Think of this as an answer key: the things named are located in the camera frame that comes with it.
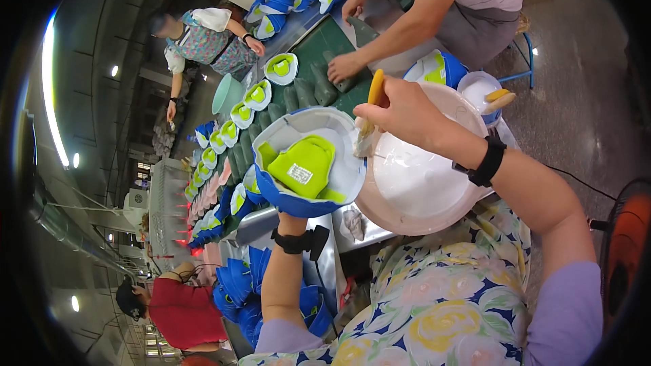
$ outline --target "lavender sleeve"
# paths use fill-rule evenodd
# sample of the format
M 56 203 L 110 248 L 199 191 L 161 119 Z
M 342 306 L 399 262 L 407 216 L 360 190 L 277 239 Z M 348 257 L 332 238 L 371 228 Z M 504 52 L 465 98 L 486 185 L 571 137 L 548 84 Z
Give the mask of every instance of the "lavender sleeve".
M 568 264 L 545 281 L 527 330 L 525 365 L 582 365 L 601 339 L 601 270 Z
M 298 353 L 321 346 L 323 340 L 307 329 L 284 319 L 272 319 L 262 324 L 255 353 Z

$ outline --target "paintbrush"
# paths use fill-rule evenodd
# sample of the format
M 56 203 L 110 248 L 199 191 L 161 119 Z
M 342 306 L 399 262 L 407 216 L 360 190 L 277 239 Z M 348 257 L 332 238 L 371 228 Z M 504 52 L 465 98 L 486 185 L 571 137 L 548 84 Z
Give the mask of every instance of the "paintbrush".
M 384 96 L 384 71 L 378 69 L 373 75 L 373 81 L 370 83 L 368 103 L 377 105 Z M 353 155 L 360 159 L 369 157 L 373 132 L 375 125 L 366 119 L 362 119 L 362 128 L 357 135 L 357 141 L 353 146 Z

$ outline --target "floral apron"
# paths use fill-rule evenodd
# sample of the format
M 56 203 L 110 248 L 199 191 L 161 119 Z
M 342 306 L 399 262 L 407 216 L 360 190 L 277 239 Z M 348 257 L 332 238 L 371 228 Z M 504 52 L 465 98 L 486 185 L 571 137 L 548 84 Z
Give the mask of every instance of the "floral apron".
M 190 27 L 189 37 L 182 46 L 178 46 L 171 39 L 167 39 L 167 45 L 179 56 L 186 60 L 192 60 L 212 67 L 220 75 L 231 73 L 233 78 L 241 81 L 258 56 L 249 49 L 241 40 L 232 40 L 229 45 L 229 38 L 232 33 L 225 30 L 216 32 L 213 29 L 203 27 L 198 21 L 192 18 L 191 12 L 181 16 L 181 22 Z M 228 45 L 224 53 L 215 60 L 215 57 Z
M 519 365 L 530 238 L 506 203 L 488 197 L 450 228 L 373 257 L 371 305 L 330 345 L 240 365 Z

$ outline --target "pipe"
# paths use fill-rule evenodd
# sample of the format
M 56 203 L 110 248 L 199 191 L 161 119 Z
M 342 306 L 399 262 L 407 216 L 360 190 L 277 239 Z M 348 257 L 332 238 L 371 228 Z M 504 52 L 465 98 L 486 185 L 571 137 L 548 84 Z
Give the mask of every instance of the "pipe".
M 34 198 L 29 213 L 37 224 L 74 251 L 82 251 L 95 261 L 135 279 L 135 274 L 116 262 L 62 208 L 53 205 L 55 199 L 37 173 L 34 175 L 34 183 Z

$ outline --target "black cap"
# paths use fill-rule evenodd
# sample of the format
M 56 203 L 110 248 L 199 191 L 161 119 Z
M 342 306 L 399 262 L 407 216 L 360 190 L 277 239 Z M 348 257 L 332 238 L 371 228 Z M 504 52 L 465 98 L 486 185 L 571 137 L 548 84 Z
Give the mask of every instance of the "black cap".
M 135 321 L 138 321 L 144 316 L 146 307 L 140 300 L 140 296 L 134 294 L 134 288 L 132 287 L 133 284 L 134 281 L 131 277 L 125 276 L 124 281 L 115 293 L 115 301 L 118 303 L 118 307 L 120 307 L 123 313 L 133 318 Z
M 156 35 L 165 26 L 167 13 L 160 9 L 153 11 L 147 18 L 147 29 L 150 34 Z

